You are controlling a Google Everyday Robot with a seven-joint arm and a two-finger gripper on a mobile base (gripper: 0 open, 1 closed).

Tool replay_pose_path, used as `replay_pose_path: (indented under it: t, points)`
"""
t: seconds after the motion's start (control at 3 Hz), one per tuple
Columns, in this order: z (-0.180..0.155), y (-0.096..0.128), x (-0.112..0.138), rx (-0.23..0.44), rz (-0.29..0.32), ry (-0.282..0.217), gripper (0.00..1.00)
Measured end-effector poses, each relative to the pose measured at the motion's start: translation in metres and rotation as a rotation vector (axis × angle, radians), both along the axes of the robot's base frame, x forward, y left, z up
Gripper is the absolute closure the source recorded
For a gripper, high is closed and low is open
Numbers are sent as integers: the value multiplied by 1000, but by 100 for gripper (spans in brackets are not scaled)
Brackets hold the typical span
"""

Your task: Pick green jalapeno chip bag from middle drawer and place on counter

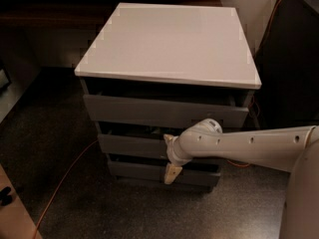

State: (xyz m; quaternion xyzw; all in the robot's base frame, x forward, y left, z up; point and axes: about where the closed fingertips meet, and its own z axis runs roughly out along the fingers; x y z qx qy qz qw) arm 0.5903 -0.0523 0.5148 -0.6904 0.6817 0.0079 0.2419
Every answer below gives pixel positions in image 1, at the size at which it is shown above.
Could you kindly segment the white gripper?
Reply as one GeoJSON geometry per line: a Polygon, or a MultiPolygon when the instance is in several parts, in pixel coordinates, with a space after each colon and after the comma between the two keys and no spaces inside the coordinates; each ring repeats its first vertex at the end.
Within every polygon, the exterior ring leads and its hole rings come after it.
{"type": "Polygon", "coordinates": [[[186,164],[186,159],[180,157],[180,146],[178,137],[171,134],[165,134],[163,139],[166,144],[166,154],[171,163],[165,168],[164,183],[172,184],[182,171],[182,166],[186,164]]]}

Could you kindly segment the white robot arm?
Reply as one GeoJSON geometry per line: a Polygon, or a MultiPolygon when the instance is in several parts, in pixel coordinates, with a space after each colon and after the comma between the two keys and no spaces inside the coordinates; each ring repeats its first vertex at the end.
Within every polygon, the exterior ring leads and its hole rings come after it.
{"type": "Polygon", "coordinates": [[[164,137],[171,184],[196,157],[221,157],[290,174],[279,239],[319,239],[319,127],[223,132],[204,119],[180,135],[164,137]]]}

